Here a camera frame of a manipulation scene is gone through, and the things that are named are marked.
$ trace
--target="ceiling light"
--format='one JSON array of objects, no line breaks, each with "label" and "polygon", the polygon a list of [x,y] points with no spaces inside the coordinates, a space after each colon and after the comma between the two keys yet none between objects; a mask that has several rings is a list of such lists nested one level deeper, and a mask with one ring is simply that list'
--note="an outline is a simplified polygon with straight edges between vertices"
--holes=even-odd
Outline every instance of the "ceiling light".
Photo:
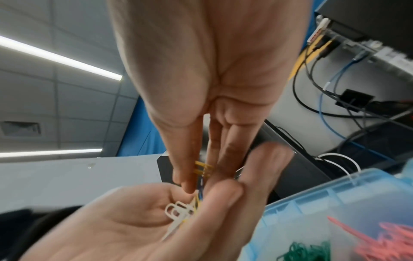
[{"label": "ceiling light", "polygon": [[4,153],[0,153],[0,158],[91,153],[91,152],[101,152],[101,151],[102,151],[102,148],[85,149],[85,150],[46,150],[46,151],[26,151],[26,152],[4,152]]},{"label": "ceiling light", "polygon": [[15,51],[19,51],[19,52],[24,52],[27,54],[31,54],[40,58],[44,58],[46,60],[50,60],[50,61],[54,61],[60,64],[64,64],[70,67],[74,67],[77,69],[81,69],[83,71],[88,71],[91,72],[93,74],[98,74],[98,75],[102,75],[104,77],[107,78],[111,78],[114,80],[118,80],[120,81],[122,79],[122,75],[119,74],[115,74],[100,68],[97,68],[95,66],[91,66],[89,64],[85,64],[82,63],[80,61],[76,61],[52,52],[48,52],[46,50],[25,44],[25,43],[21,43],[3,36],[0,36],[0,46],[15,50]]}]

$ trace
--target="ceiling vent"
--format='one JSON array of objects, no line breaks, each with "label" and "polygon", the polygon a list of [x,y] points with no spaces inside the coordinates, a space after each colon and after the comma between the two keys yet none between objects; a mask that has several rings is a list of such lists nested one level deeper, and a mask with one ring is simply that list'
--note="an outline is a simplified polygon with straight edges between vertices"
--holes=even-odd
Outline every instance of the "ceiling vent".
[{"label": "ceiling vent", "polygon": [[42,136],[40,123],[2,121],[0,122],[0,128],[5,137],[36,138]]}]

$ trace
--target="ceiling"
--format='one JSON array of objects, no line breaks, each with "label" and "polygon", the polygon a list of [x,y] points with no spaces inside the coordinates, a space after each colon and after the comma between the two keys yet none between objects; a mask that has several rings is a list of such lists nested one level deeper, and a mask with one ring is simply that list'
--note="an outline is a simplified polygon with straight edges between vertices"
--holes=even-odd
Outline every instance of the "ceiling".
[{"label": "ceiling", "polygon": [[41,137],[6,137],[0,152],[102,147],[112,157],[138,98],[119,57],[105,0],[0,0],[0,35],[123,75],[119,82],[0,47],[0,122],[39,123]]}]

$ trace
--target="plastic container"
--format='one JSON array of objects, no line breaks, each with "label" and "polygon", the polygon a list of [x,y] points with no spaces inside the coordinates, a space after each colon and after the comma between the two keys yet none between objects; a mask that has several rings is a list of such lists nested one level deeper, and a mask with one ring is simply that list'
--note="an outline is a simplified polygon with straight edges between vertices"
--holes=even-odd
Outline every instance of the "plastic container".
[{"label": "plastic container", "polygon": [[[242,260],[276,260],[292,242],[309,246],[326,240],[331,242],[332,252],[341,253],[332,255],[332,260],[355,260],[354,253],[348,250],[355,244],[348,238],[354,237],[344,231],[333,232],[327,217],[375,239],[382,231],[380,222],[413,226],[413,187],[409,177],[413,177],[413,161],[406,165],[403,179],[368,169],[353,174],[352,180],[343,177],[270,204],[244,248]],[[346,248],[340,242],[353,243]]]}]

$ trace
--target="hand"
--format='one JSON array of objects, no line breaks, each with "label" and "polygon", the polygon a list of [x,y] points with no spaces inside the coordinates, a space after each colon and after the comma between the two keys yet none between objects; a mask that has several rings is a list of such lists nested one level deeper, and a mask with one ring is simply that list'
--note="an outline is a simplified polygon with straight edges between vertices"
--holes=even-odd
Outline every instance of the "hand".
[{"label": "hand", "polygon": [[291,72],[310,5],[109,0],[126,70],[169,152],[173,180],[186,192],[195,190],[204,114],[211,116],[206,162],[223,177],[240,167]]},{"label": "hand", "polygon": [[195,215],[163,242],[172,222],[163,212],[166,205],[189,203],[193,195],[171,184],[145,184],[118,189],[81,208],[21,260],[235,261],[292,155],[274,143],[254,150],[239,182],[216,183]]}]

